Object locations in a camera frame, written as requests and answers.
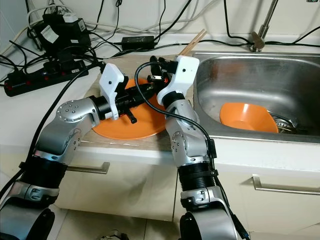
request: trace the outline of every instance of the white countertop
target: white countertop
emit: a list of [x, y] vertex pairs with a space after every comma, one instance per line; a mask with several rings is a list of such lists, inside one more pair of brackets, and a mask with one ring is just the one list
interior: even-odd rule
[[[195, 34], [170, 34], [161, 38], [161, 45], [171, 43], [185, 43]], [[121, 40], [121, 35], [114, 37], [115, 42]], [[178, 54], [184, 46], [161, 48], [146, 55], [171, 55]], [[231, 47], [216, 43], [198, 44], [196, 51], [226, 51], [244, 52], [246, 47]], [[264, 52], [275, 53], [313, 53], [320, 54], [320, 48], [302, 46], [275, 46], [267, 45]], [[105, 45], [97, 51], [98, 57], [108, 57], [115, 54], [114, 48]], [[92, 83], [96, 80], [99, 69], [89, 71], [88, 76], [77, 79], [64, 94], [60, 103], [68, 100], [81, 99]], [[58, 93], [66, 83], [28, 92], [15, 97], [8, 97], [0, 89], [0, 151], [2, 153], [26, 153], [31, 139], [45, 112], [52, 104]], [[300, 170], [313, 173], [320, 172], [320, 144], [291, 143], [258, 140], [215, 139], [218, 158], [217, 166], [250, 166], [257, 168], [271, 168], [282, 170]], [[101, 147], [80, 147], [72, 164], [99, 166], [101, 162], [112, 161], [137, 161], [148, 164], [174, 164], [170, 152], [148, 150], [129, 150]]]

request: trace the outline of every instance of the kitchen counter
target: kitchen counter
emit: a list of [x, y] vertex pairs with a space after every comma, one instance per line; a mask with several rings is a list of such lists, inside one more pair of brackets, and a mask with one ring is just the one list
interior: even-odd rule
[[[181, 36], [183, 34], [177, 35], [179, 38], [172, 34], [171, 36], [165, 36], [161, 41], [164, 41], [163, 44], [183, 41]], [[192, 34], [185, 35], [184, 38], [188, 40], [194, 36]], [[111, 54], [110, 51], [112, 51], [109, 49], [110, 48], [108, 48], [108, 50], [100, 49], [97, 53], [98, 56], [109, 56]], [[113, 63], [114, 61], [118, 61], [120, 65], [123, 64], [121, 66], [118, 64], [118, 67], [131, 78], [136, 67], [147, 62], [150, 55], [172, 55], [179, 53], [181, 49], [183, 49], [183, 46], [175, 46], [145, 53], [148, 55], [141, 56], [141, 54], [139, 54], [139, 56], [133, 56], [130, 54], [108, 61]], [[205, 43], [197, 45], [196, 50], [243, 52], [247, 49], [244, 47], [230, 47]], [[301, 46], [266, 46], [264, 52], [320, 53], [320, 49]], [[62, 97], [59, 104], [68, 100], [83, 98], [86, 94], [88, 94], [88, 96], [91, 95], [91, 92], [87, 93], [87, 91], [97, 80], [97, 76], [99, 76], [99, 69], [95, 68], [89, 71], [88, 76], [77, 79]], [[145, 76], [146, 73], [141, 72], [141, 77]], [[3, 155], [27, 153], [31, 139], [41, 118], [64, 85], [65, 83], [60, 83], [15, 97], [8, 97], [4, 91], [0, 91], [1, 169], [5, 169], [3, 166], [6, 165], [5, 161], [1, 161]], [[192, 91], [188, 92], [188, 98], [192, 99]], [[54, 113], [51, 114], [48, 121], [51, 121], [54, 115]], [[232, 169], [234, 166], [237, 166], [242, 167], [245, 171], [246, 167], [250, 166], [257, 169], [274, 169], [275, 171], [299, 170], [301, 174], [306, 177], [319, 176], [320, 144], [227, 138], [215, 138], [214, 140], [218, 155], [215, 162], [218, 169]], [[83, 138], [81, 147], [76, 153], [72, 164], [98, 167], [103, 162], [122, 161], [154, 165], [172, 165], [174, 163], [169, 150], [170, 141], [165, 131], [150, 138], [134, 141], [107, 139], [91, 131]], [[6, 172], [6, 174], [12, 175], [17, 169], [18, 165], [15, 169], [10, 168], [10, 172]]]

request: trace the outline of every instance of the stainless steel sink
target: stainless steel sink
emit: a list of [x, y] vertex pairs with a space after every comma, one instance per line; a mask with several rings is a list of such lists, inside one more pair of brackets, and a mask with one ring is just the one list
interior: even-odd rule
[[[300, 53], [196, 52], [194, 109], [213, 137], [320, 143], [320, 55]], [[225, 126], [224, 103], [248, 103], [296, 126], [294, 134]]]

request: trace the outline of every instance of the metal drawer handle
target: metal drawer handle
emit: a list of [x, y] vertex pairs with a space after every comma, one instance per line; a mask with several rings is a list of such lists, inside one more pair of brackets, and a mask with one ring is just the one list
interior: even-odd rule
[[110, 162], [104, 162], [101, 167], [82, 167], [82, 166], [68, 166], [67, 171], [91, 173], [91, 174], [107, 174], [110, 167]]
[[320, 191], [292, 190], [292, 189], [285, 189], [285, 188], [263, 187], [261, 185], [260, 177], [257, 174], [252, 175], [252, 181], [253, 181], [253, 187], [257, 191], [277, 192], [277, 193], [286, 193], [286, 194], [320, 195]]

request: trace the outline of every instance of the wooden chopsticks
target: wooden chopsticks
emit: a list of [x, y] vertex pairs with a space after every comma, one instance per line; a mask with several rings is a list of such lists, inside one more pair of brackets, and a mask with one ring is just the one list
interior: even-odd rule
[[207, 31], [202, 29], [201, 32], [199, 32], [192, 41], [185, 46], [185, 48], [179, 53], [179, 55], [188, 55], [188, 53], [195, 47], [195, 45], [206, 35]]

